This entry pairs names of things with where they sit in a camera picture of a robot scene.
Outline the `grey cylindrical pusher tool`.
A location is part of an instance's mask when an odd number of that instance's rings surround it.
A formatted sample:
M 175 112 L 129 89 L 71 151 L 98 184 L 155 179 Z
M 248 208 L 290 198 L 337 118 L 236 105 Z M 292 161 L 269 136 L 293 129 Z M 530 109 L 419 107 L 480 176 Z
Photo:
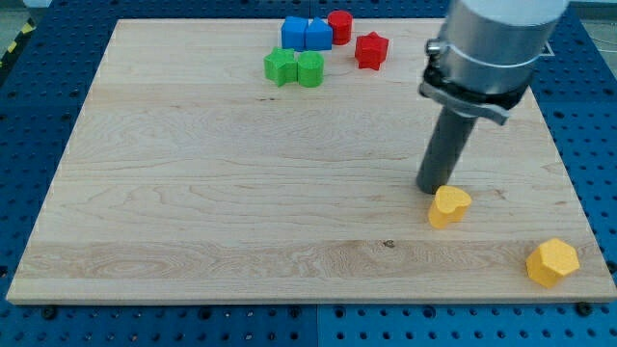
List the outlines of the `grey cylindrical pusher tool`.
M 416 176 L 416 185 L 423 193 L 434 195 L 447 184 L 476 121 L 442 109 Z

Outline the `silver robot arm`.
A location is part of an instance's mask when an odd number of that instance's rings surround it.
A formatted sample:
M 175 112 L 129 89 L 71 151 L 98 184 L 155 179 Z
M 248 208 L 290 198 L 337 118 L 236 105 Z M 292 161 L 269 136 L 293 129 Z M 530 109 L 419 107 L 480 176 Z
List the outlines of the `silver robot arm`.
M 529 86 L 565 0 L 452 0 L 425 45 L 419 93 L 442 105 L 416 176 L 427 194 L 444 186 L 480 118 L 504 125 Z

